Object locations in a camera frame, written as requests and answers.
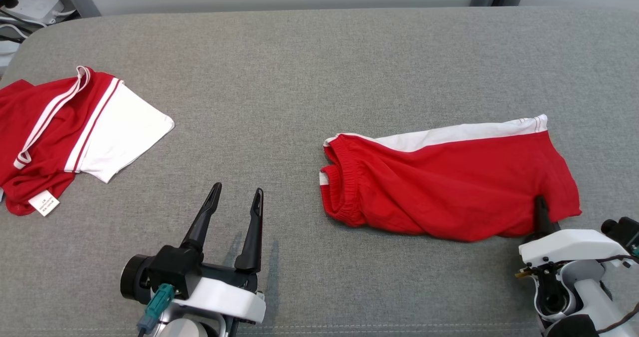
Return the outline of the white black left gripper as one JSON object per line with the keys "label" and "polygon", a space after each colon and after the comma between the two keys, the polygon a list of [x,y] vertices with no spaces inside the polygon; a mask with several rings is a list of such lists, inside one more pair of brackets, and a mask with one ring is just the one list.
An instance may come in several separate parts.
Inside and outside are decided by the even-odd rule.
{"label": "white black left gripper", "polygon": [[[216,212],[222,183],[210,190],[180,248],[202,251],[211,216]],[[187,300],[173,301],[173,337],[235,337],[242,323],[261,324],[266,302],[258,290],[262,269],[264,192],[257,188],[242,252],[234,267],[204,264],[202,278]]]}

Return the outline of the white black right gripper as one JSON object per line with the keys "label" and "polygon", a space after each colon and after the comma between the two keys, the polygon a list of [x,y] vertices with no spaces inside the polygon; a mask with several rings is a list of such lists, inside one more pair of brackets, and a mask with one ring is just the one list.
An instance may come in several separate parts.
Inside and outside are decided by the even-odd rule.
{"label": "white black right gripper", "polygon": [[596,230],[565,229],[550,219],[543,195],[534,199],[534,239],[519,246],[535,283],[534,308],[543,323],[587,315],[595,324],[622,323],[623,316],[601,288],[608,266],[632,267],[632,255]]}

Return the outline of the red shorts with white stripe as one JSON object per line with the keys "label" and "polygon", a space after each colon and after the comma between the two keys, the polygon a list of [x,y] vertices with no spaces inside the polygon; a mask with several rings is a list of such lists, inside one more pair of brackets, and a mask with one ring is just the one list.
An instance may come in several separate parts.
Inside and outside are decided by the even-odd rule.
{"label": "red shorts with white stripe", "polygon": [[537,196],[552,222],[581,214],[547,122],[542,114],[381,138],[337,134],[322,144],[322,204],[351,227],[463,242],[525,236]]}

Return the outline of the red and white jersey shirt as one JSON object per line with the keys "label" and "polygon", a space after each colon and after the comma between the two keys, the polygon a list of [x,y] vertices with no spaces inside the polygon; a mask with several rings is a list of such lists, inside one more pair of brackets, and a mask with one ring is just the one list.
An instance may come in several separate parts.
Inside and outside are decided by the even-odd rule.
{"label": "red and white jersey shirt", "polygon": [[79,173],[108,183],[174,128],[109,73],[0,89],[0,196],[15,216],[46,216]]}

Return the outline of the grey fabric sofa cushion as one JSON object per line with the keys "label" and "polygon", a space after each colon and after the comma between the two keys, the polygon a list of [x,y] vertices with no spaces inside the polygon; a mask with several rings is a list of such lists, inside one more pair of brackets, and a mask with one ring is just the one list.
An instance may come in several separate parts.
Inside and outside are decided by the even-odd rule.
{"label": "grey fabric sofa cushion", "polygon": [[137,14],[35,32],[0,86],[124,80],[173,130],[47,217],[0,205],[0,337],[135,337],[136,254],[178,244],[223,185],[205,260],[232,266],[265,192],[261,325],[238,337],[539,337],[520,239],[464,244],[324,214],[322,142],[546,114],[577,182],[564,228],[639,220],[639,12],[552,7]]}

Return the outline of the white power strip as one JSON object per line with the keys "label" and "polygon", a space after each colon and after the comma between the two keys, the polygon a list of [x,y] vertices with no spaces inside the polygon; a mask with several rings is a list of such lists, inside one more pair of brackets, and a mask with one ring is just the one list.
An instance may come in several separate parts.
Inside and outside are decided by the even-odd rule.
{"label": "white power strip", "polygon": [[0,19],[23,20],[34,26],[55,24],[64,12],[61,0],[0,0]]}

